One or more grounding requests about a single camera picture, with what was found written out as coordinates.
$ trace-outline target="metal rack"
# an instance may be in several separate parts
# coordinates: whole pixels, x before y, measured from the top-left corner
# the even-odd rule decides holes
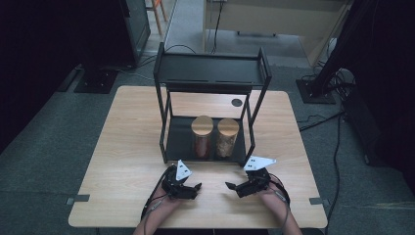
[[[227,161],[244,165],[251,156],[254,142],[254,121],[259,111],[265,92],[271,81],[271,70],[265,52],[259,49],[257,56],[229,56],[208,54],[181,54],[166,53],[164,44],[160,44],[154,78],[161,112],[161,138],[160,147],[164,163],[167,161]],[[166,99],[161,96],[161,84],[166,88]],[[251,113],[250,95],[254,87],[260,87],[261,92]],[[175,116],[172,110],[171,92],[188,93],[212,93],[212,94],[236,94],[245,95],[242,113],[236,118],[240,125],[238,137],[233,154],[223,160],[215,156],[215,151],[210,151],[207,160],[199,160],[192,152],[191,123],[196,117]],[[243,119],[247,115],[251,146],[246,153]],[[167,118],[170,117],[169,130],[164,146]],[[211,147],[214,150],[217,135],[217,123],[221,117],[212,117],[213,132],[211,135]]]

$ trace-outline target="wooden canister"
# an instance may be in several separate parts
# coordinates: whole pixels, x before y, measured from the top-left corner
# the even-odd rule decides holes
[[[196,117],[192,122],[193,148],[198,159],[207,159],[210,155],[210,135],[213,120],[208,116]]]
[[[217,124],[217,130],[216,154],[221,158],[231,157],[238,136],[238,122],[224,118]]]

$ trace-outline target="person's arm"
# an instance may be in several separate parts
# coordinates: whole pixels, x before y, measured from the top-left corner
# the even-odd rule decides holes
[[[263,203],[272,211],[278,223],[281,224],[284,235],[299,235],[302,234],[293,217],[288,205],[283,202],[275,191],[284,195],[274,184],[270,183],[267,190],[258,193]]]
[[[152,235],[156,232],[157,228],[177,209],[183,200],[169,199],[165,196],[164,190],[161,186],[157,189],[154,195],[154,201],[152,201],[147,209],[147,215],[143,217],[140,223],[137,225],[133,235]],[[151,208],[158,202],[162,202],[153,210]]]

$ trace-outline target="cable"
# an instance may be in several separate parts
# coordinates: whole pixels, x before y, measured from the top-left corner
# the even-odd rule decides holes
[[[164,194],[163,196],[161,196],[161,197],[157,197],[156,199],[158,199],[158,198],[161,198],[161,200],[159,200],[158,202],[156,202],[151,208],[150,208],[150,210],[149,211],[147,211],[146,212],[146,214],[144,214],[144,227],[143,227],[143,230],[144,230],[144,235],[146,235],[146,226],[147,226],[147,218],[150,216],[150,213],[151,212],[153,212],[155,209],[157,209],[158,207],[159,207],[159,205],[162,203],[162,201],[164,201],[164,199],[167,197],[167,194]]]
[[[342,101],[344,101],[351,91],[350,89],[347,89],[347,88],[352,88],[354,86],[355,86],[354,78],[352,82],[346,82],[345,75],[343,74],[342,69],[340,69],[336,72],[335,76],[331,78],[329,87],[327,88],[326,91],[330,92],[332,90],[336,90],[336,92],[339,94]]]
[[[213,38],[213,48],[211,49],[211,54],[214,54],[216,52],[216,36],[217,36],[217,29],[219,28],[219,23],[220,23],[220,15],[222,14],[222,9],[223,9],[223,5],[224,5],[224,1],[221,0],[220,1],[220,5],[219,5],[219,16],[217,17],[217,22],[216,22],[216,29],[214,30],[214,38]]]
[[[154,55],[154,56],[151,56],[151,57],[149,57],[149,58],[147,58],[146,60],[144,60],[142,63],[141,63],[141,65],[138,65],[138,67],[137,68],[141,68],[141,67],[143,67],[143,66],[145,66],[145,65],[147,65],[148,63],[151,63],[151,62],[153,62],[153,61],[155,61],[155,60],[152,60],[152,61],[148,61],[148,60],[150,60],[150,59],[152,59],[152,58],[154,58],[154,57],[156,57],[157,55]]]
[[[155,193],[157,191],[157,189],[159,188],[161,181],[165,178],[165,176],[167,175],[167,172],[169,171],[169,168],[167,168],[164,173],[161,175],[159,181],[156,184],[155,189],[153,190],[152,194],[150,195],[149,199],[146,202],[146,205],[144,205],[143,211],[141,212],[141,219],[143,219],[143,217],[147,214],[147,207],[149,206],[149,204],[153,201],[153,196],[155,196]]]
[[[334,153],[334,156],[333,156],[333,163],[335,165],[336,179],[337,179],[336,194],[335,194],[335,198],[333,199],[333,204],[330,207],[329,213],[327,215],[327,226],[326,226],[326,229],[325,229],[325,235],[329,234],[330,218],[332,216],[333,209],[336,206],[336,201],[338,200],[339,193],[340,193],[340,172],[339,172],[339,165],[338,165],[338,162],[337,162],[337,153],[339,152],[339,146],[340,146],[340,123],[341,123],[341,119],[342,119],[342,116],[339,116],[339,118],[338,118],[338,136],[337,136],[338,143],[336,145],[336,150],[335,150],[335,153]]]
[[[288,193],[285,190],[283,182],[275,174],[272,174],[272,173],[268,173],[268,174],[275,177],[278,180],[278,183],[273,181],[273,180],[270,180],[270,182],[273,183],[279,190],[281,190],[281,192],[283,192],[283,194],[285,193],[286,196],[287,196],[287,198],[285,198],[277,190],[274,190],[274,189],[270,188],[272,191],[274,191],[274,194],[277,196],[277,198],[279,198],[284,203],[284,205],[286,206],[286,216],[285,216],[283,224],[281,225],[281,231],[284,231],[284,228],[285,228],[285,225],[286,225],[287,219],[288,219],[288,213],[291,210],[290,209],[290,197],[288,196]]]
[[[319,124],[321,124],[321,123],[324,123],[324,122],[326,122],[326,121],[328,121],[328,120],[330,120],[330,119],[333,119],[333,118],[335,118],[335,117],[340,117],[340,116],[341,116],[342,114],[344,114],[344,113],[345,113],[345,111],[340,111],[340,112],[338,112],[337,114],[335,114],[335,115],[333,115],[333,116],[331,116],[331,117],[327,117],[327,118],[325,118],[325,119],[323,119],[323,120],[317,121],[317,122],[312,123],[312,124],[310,124],[310,125],[302,126],[302,127],[300,127],[300,131],[307,130],[307,129],[311,128],[311,127],[317,126],[317,125],[319,125]]]
[[[168,50],[170,50],[171,48],[173,48],[173,47],[179,47],[179,46],[181,46],[181,47],[186,47],[186,48],[188,48],[189,50],[191,50],[193,53],[195,53],[195,54],[197,54],[192,48],[190,48],[190,47],[188,47],[188,46],[186,46],[186,45],[174,45],[174,46],[170,46],[169,48],[167,48],[165,51],[168,51]]]

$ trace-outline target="table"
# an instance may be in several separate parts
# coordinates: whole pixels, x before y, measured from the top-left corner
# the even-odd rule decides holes
[[[227,0],[218,29],[298,35],[311,66],[342,28],[351,0]],[[218,1],[204,0],[203,45],[206,29],[216,29]]]
[[[252,102],[258,94],[259,91],[253,91]],[[174,93],[171,97],[178,115],[221,114],[224,118],[240,113],[241,107],[231,105],[234,98],[240,95]],[[254,132],[254,155],[278,161],[267,169],[285,184],[299,226],[325,227],[323,206],[309,202],[309,198],[318,198],[319,193],[287,93],[268,91],[265,94]],[[79,189],[79,195],[90,195],[89,201],[74,203],[69,215],[71,226],[135,227],[138,224],[147,198],[161,174],[172,164],[162,161],[160,134],[156,89],[119,87]],[[240,199],[235,191],[227,189],[225,181],[240,184],[247,180],[238,164],[185,164],[193,171],[185,184],[193,187],[203,182],[202,189],[196,200],[185,202],[161,227],[278,227],[258,197]]]

